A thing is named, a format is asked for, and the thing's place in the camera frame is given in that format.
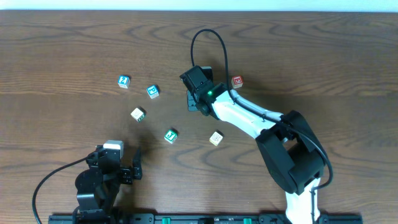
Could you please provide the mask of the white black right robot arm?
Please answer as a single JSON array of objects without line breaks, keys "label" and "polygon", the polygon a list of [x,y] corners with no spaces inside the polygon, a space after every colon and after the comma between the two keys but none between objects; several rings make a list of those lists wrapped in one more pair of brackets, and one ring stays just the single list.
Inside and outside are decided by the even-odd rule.
[{"label": "white black right robot arm", "polygon": [[266,110],[224,83],[215,85],[211,74],[210,67],[194,66],[180,76],[197,109],[255,139],[269,174],[285,192],[289,222],[317,223],[320,179],[331,164],[305,118]]}]

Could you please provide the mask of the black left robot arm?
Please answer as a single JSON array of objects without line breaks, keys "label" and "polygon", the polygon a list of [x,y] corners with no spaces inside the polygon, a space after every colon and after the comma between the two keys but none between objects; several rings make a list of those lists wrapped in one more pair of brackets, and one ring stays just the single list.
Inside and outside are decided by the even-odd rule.
[{"label": "black left robot arm", "polygon": [[121,150],[97,145],[86,159],[89,169],[75,180],[78,208],[72,213],[73,223],[122,223],[123,215],[114,208],[122,184],[131,185],[142,179],[141,150],[132,158],[132,165],[121,165]]}]

